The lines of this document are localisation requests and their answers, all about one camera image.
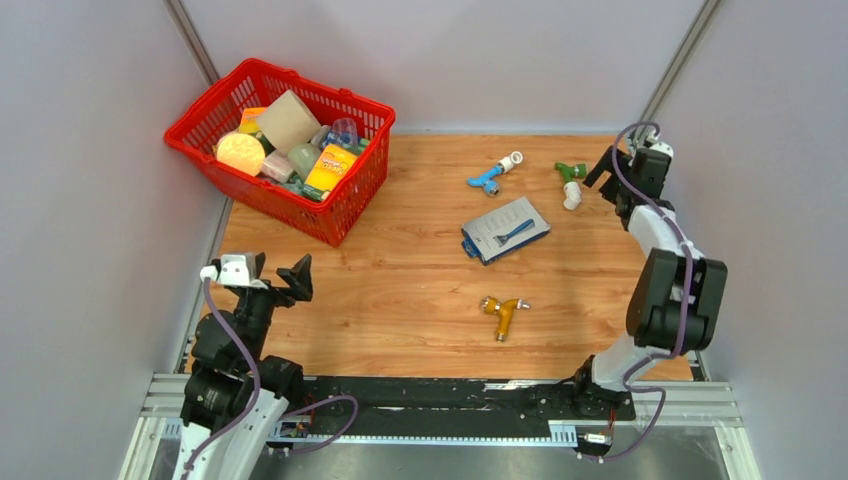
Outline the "green water faucet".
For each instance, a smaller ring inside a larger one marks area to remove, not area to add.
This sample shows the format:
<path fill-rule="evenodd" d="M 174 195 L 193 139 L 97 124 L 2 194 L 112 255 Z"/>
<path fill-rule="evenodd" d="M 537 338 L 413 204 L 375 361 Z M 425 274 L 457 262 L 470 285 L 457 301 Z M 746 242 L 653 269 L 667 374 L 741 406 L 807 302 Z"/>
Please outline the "green water faucet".
<path fill-rule="evenodd" d="M 586 163 L 578 163 L 576 165 L 568 165 L 557 162 L 554 164 L 554 169 L 558 172 L 564 185 L 584 179 L 587 176 L 588 168 Z"/>

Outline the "white pipe elbow fitting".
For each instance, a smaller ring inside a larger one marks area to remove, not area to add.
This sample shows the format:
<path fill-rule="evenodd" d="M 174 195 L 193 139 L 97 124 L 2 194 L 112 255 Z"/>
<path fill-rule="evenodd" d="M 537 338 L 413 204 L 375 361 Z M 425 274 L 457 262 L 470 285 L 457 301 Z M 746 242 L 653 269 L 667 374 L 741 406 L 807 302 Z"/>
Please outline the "white pipe elbow fitting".
<path fill-rule="evenodd" d="M 566 183 L 563 186 L 563 192 L 565 195 L 563 207 L 569 211 L 576 210 L 582 203 L 582 193 L 579 183 L 576 181 Z"/>

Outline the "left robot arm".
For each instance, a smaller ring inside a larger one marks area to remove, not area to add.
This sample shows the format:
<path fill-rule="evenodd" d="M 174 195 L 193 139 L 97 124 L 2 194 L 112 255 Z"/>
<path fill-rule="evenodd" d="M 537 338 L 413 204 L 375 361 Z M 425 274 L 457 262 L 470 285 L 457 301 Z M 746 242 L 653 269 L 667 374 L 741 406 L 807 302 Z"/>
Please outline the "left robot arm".
<path fill-rule="evenodd" d="M 306 399 L 301 365 L 262 353 L 278 308 L 309 302 L 312 257 L 262 278 L 264 253 L 223 254 L 201 268 L 209 312 L 197 324 L 179 414 L 176 479 L 247 479 L 270 433 Z"/>

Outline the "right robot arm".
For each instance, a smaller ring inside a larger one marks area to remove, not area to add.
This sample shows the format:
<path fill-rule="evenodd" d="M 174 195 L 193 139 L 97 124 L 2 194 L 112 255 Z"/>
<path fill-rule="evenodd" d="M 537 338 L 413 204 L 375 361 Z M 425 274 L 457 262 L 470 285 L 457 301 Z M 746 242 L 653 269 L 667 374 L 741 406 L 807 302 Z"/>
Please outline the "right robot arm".
<path fill-rule="evenodd" d="M 609 173 L 601 196 L 614 205 L 646 261 L 627 307 L 625 334 L 574 375 L 570 402 L 581 417 L 618 408 L 633 381 L 663 360 L 706 349 L 714 336 L 728 268 L 693 245 L 674 207 L 662 199 L 671 161 L 664 143 L 632 153 L 611 146 L 584 181 L 593 186 Z"/>

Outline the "pink wrapped soap bar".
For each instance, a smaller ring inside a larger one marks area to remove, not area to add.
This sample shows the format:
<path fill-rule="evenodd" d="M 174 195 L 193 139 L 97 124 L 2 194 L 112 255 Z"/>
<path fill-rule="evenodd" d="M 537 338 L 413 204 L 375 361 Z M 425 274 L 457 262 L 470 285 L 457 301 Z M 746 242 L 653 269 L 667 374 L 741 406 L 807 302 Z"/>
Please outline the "pink wrapped soap bar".
<path fill-rule="evenodd" d="M 264 159 L 260 173 L 276 182 L 286 183 L 293 177 L 296 170 L 284 153 L 275 150 Z"/>

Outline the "pale green soap bar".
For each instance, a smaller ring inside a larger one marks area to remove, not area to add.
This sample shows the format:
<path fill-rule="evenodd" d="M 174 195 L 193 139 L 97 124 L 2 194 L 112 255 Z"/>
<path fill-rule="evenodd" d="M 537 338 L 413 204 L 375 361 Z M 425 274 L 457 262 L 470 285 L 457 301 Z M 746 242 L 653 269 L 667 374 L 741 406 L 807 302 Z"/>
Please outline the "pale green soap bar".
<path fill-rule="evenodd" d="M 322 150 L 311 143 L 301 143 L 292 147 L 287 153 L 287 159 L 291 163 L 297 175 L 305 180 L 312 171 Z"/>

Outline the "yellow orange snack packet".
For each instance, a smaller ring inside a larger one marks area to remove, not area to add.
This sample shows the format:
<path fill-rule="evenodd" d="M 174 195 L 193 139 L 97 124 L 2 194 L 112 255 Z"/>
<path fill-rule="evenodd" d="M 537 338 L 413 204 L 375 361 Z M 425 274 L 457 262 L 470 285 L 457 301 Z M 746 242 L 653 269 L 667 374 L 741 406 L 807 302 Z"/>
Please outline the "yellow orange snack packet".
<path fill-rule="evenodd" d="M 316 202 L 326 200 L 357 160 L 356 154 L 335 144 L 328 145 L 304 181 L 302 194 Z"/>

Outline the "blue faucet with white fitting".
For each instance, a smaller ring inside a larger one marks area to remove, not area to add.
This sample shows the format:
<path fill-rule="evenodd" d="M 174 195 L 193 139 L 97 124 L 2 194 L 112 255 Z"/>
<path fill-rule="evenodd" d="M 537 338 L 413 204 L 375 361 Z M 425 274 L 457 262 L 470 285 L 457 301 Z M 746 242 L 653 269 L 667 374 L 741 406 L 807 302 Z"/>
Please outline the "blue faucet with white fitting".
<path fill-rule="evenodd" d="M 493 167 L 476 177 L 469 177 L 466 184 L 469 187 L 481 189 L 487 196 L 496 197 L 500 194 L 500 186 L 496 178 L 503 175 L 523 162 L 524 156 L 520 151 L 513 151 L 498 160 Z"/>

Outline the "orange round sponge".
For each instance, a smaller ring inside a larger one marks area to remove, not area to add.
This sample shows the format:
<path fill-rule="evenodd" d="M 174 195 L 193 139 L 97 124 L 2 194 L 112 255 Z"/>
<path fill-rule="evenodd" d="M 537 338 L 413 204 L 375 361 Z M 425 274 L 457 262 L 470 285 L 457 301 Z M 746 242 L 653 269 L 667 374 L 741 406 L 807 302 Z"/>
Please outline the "orange round sponge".
<path fill-rule="evenodd" d="M 222 136 L 215 148 L 215 158 L 218 162 L 229 166 L 249 176 L 260 173 L 266 158 L 261 142 L 255 137 L 230 132 Z"/>

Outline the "razor blister pack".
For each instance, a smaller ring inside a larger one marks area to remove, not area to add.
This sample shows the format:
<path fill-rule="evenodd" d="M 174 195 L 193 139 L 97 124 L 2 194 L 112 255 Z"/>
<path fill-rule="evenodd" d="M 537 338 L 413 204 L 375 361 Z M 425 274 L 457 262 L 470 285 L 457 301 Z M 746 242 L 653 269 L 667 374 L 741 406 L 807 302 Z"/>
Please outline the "razor blister pack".
<path fill-rule="evenodd" d="M 551 225 L 523 196 L 465 222 L 460 231 L 466 255 L 486 266 L 548 235 Z"/>

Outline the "brown cardboard box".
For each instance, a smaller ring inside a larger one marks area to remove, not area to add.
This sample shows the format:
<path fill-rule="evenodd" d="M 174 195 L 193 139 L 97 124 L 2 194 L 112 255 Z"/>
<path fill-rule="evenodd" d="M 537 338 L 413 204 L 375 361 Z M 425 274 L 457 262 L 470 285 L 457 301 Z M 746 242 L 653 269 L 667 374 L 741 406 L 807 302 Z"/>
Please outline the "brown cardboard box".
<path fill-rule="evenodd" d="M 270 144 L 283 153 L 308 143 L 321 128 L 312 111 L 292 90 L 268 106 L 258 116 L 257 124 Z"/>

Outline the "orange packet in basket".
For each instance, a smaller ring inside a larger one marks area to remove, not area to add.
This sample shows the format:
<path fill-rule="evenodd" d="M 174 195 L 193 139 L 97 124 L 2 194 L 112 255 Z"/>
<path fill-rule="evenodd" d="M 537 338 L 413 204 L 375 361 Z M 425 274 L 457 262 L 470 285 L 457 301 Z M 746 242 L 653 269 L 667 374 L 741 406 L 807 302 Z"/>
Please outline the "orange packet in basket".
<path fill-rule="evenodd" d="M 241 115 L 241 120 L 237 127 L 239 133 L 254 135 L 261 131 L 258 125 L 258 118 L 266 111 L 266 107 L 250 107 L 245 108 Z"/>

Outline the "red plastic shopping basket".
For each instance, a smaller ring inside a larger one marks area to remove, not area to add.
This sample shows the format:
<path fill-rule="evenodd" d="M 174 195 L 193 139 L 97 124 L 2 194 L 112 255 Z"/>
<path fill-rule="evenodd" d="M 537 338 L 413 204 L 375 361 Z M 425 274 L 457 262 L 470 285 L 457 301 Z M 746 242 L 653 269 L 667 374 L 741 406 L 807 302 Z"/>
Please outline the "red plastic shopping basket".
<path fill-rule="evenodd" d="M 247 107 L 268 106 L 293 91 L 322 124 L 355 120 L 369 144 L 329 197 L 314 202 L 215 159 L 213 147 L 236 129 Z M 388 176 L 394 110 L 347 88 L 301 76 L 257 58 L 242 61 L 200 95 L 163 135 L 223 194 L 333 247 L 339 246 Z"/>

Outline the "yellow brass faucet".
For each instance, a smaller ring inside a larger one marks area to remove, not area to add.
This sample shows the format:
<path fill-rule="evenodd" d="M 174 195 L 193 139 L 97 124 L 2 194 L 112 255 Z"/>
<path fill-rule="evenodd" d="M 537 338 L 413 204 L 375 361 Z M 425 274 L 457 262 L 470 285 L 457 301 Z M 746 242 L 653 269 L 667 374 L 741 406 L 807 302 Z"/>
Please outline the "yellow brass faucet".
<path fill-rule="evenodd" d="M 484 314 L 497 318 L 494 338 L 497 342 L 504 342 L 508 338 L 515 312 L 530 309 L 531 305 L 521 298 L 500 301 L 495 297 L 486 296 L 481 300 L 480 308 Z"/>

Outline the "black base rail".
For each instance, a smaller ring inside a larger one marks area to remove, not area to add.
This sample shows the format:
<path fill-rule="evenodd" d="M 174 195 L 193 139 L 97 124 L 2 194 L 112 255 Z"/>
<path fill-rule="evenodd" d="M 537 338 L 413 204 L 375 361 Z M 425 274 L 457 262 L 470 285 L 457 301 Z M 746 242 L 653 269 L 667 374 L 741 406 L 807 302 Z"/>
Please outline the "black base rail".
<path fill-rule="evenodd" d="M 631 397 L 577 396 L 570 382 L 509 382 L 461 378 L 318 376 L 307 379 L 298 407 L 336 396 L 314 415 L 315 434 L 332 434 L 345 423 L 350 435 L 435 438 L 542 438 L 553 421 L 606 426 L 631 421 Z"/>

